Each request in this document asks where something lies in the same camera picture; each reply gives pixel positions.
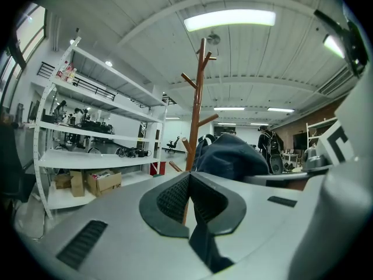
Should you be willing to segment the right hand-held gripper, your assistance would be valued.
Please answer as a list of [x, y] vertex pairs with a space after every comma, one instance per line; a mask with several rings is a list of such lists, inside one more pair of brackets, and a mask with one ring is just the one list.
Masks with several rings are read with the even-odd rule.
[[259, 186], [286, 186], [295, 181], [306, 181], [314, 176], [324, 175], [331, 168], [354, 157], [353, 147], [341, 123], [330, 119], [329, 128], [304, 153], [304, 172], [246, 176], [244, 183]]

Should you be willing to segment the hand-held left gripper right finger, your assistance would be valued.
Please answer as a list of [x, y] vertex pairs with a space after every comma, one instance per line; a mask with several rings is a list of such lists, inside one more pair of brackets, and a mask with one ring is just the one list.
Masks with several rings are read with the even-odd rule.
[[290, 263], [315, 212], [319, 183], [302, 191], [193, 174], [192, 263]]

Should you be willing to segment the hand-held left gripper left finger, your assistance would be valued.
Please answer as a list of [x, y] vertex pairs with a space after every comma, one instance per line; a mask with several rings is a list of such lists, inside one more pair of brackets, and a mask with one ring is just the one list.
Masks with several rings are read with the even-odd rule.
[[80, 208], [41, 245], [87, 279], [202, 279], [211, 272], [189, 244], [188, 198], [188, 173], [128, 185]]

